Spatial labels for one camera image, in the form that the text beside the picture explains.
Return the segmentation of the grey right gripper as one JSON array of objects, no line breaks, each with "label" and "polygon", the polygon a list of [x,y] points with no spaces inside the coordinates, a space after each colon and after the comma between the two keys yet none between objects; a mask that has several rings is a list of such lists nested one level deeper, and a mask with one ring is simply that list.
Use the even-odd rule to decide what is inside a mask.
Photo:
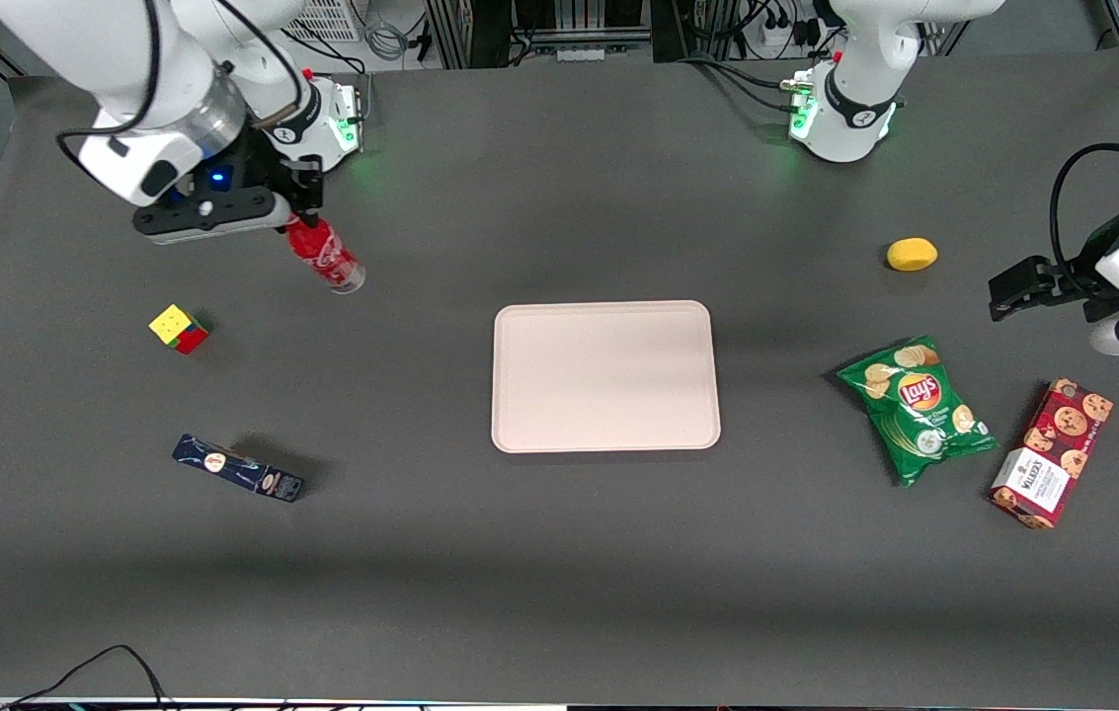
[{"label": "grey right gripper", "polygon": [[323,207],[323,159],[266,156],[263,184],[265,188],[207,191],[201,197],[154,203],[135,211],[131,225],[157,246],[282,228],[291,213],[305,228],[316,228]]}]

